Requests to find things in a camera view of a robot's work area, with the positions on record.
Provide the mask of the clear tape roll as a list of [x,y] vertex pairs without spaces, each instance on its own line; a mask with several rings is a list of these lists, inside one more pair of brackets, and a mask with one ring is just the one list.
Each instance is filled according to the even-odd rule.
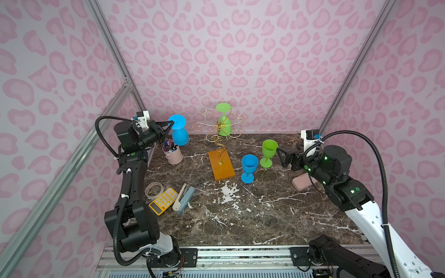
[[154,200],[164,192],[164,186],[159,182],[153,182],[146,186],[144,193],[148,200]]

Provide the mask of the pink case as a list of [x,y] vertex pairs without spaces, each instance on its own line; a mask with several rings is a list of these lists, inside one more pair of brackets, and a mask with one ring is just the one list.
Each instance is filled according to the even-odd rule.
[[303,174],[301,176],[295,177],[292,179],[292,185],[298,191],[303,191],[312,186],[312,183],[309,179],[308,174]]

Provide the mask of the blue wine glass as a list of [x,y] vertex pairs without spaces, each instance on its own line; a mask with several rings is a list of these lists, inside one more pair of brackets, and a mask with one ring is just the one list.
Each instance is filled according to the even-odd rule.
[[258,158],[255,155],[248,154],[242,158],[242,169],[243,173],[241,175],[241,180],[245,184],[251,184],[254,181],[253,173],[257,170]]
[[186,145],[190,139],[188,131],[185,128],[187,124],[186,118],[180,114],[176,114],[172,115],[169,120],[174,122],[172,125],[173,142],[179,146]]

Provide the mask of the wooden rack base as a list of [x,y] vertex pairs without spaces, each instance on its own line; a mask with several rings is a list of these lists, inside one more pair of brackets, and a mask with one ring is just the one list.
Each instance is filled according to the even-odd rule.
[[208,155],[215,181],[235,177],[235,170],[226,149],[210,151]]

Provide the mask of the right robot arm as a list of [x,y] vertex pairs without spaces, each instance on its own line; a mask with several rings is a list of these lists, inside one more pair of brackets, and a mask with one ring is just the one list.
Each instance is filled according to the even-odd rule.
[[[388,220],[388,183],[382,157],[375,144],[356,131],[336,131],[325,136],[308,130],[313,144],[304,151],[289,153],[278,148],[277,154],[284,168],[304,170],[309,179],[324,187],[328,199],[344,212],[365,235],[382,259],[378,264],[341,247],[328,236],[320,236],[309,243],[310,263],[337,266],[356,278],[442,278],[415,255]],[[324,146],[336,135],[349,134],[364,140],[374,152],[382,184],[382,201],[378,204],[364,184],[350,173],[352,157],[337,145]]]

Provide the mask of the blue white stapler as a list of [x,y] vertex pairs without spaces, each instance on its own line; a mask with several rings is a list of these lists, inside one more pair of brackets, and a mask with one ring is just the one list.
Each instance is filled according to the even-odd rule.
[[187,184],[184,184],[172,206],[173,211],[177,214],[181,214],[188,206],[194,193],[195,193],[195,188],[193,186],[188,186]]

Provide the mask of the blue wine glass back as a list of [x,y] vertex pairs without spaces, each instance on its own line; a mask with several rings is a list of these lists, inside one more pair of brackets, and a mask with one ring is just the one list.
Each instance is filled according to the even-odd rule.
[[172,125],[173,142],[179,146],[186,145],[190,139],[188,131],[185,128],[187,124],[186,118],[180,114],[176,114],[172,115],[169,120],[174,122]]

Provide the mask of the green wine glass back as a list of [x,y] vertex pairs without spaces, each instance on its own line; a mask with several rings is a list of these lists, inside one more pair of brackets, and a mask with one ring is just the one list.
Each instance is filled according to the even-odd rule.
[[232,123],[229,119],[229,116],[232,112],[231,105],[228,103],[220,103],[216,106],[216,110],[222,113],[221,118],[219,119],[220,123],[220,131],[219,136],[228,137],[232,134]]

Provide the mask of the green wine glass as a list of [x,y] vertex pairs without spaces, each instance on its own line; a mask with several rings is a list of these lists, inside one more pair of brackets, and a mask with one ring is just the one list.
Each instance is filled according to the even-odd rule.
[[274,140],[265,140],[263,142],[262,153],[263,158],[260,164],[264,168],[270,168],[272,166],[272,158],[277,153],[278,143]]
[[220,103],[216,106],[216,110],[222,113],[221,118],[219,119],[220,123],[220,131],[219,136],[228,137],[232,134],[232,123],[229,119],[229,116],[232,112],[231,105],[228,103]]

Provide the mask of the blue wine glass front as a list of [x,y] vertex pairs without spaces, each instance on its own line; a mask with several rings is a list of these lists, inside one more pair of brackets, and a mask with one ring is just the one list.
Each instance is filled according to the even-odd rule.
[[253,173],[257,170],[258,158],[255,155],[248,154],[242,158],[242,169],[243,173],[241,175],[241,180],[245,184],[251,184],[254,181]]

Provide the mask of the pink metal pen bucket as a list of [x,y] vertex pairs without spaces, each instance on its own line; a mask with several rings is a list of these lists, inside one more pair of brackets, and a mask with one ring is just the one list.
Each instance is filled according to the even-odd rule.
[[162,144],[162,150],[166,159],[172,165],[179,164],[183,160],[183,154],[180,147],[176,145],[172,139],[166,140]]

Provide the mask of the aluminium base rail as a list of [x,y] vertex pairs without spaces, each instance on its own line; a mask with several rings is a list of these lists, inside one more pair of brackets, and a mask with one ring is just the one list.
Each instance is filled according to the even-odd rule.
[[[345,244],[349,251],[370,261],[383,264],[383,260],[370,244]],[[308,246],[185,246],[197,249],[195,267],[182,267],[179,278],[327,278],[326,266],[304,264]],[[298,248],[302,255],[293,254]],[[299,263],[301,270],[293,263]],[[150,278],[146,260],[141,258],[131,266],[120,266],[110,247],[105,248],[93,278]]]

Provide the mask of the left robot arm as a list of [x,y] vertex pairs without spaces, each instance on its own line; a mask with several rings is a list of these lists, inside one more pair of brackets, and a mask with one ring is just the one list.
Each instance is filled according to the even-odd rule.
[[148,150],[156,143],[163,143],[174,125],[172,120],[148,120],[146,126],[138,118],[125,119],[111,116],[118,123],[114,131],[120,141],[114,150],[100,130],[98,117],[95,129],[105,147],[117,159],[117,174],[122,176],[121,191],[113,210],[105,213],[104,221],[112,236],[114,257],[119,265],[129,266],[140,257],[157,259],[169,266],[184,260],[175,237],[160,232],[154,212],[143,200],[144,182],[148,168]]

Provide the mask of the yellow calculator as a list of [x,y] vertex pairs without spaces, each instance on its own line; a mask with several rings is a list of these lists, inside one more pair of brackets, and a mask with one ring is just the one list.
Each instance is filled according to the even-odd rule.
[[178,193],[173,188],[168,188],[166,191],[161,193],[157,198],[155,198],[149,207],[152,211],[160,216],[163,214],[170,206],[174,204],[178,197]]

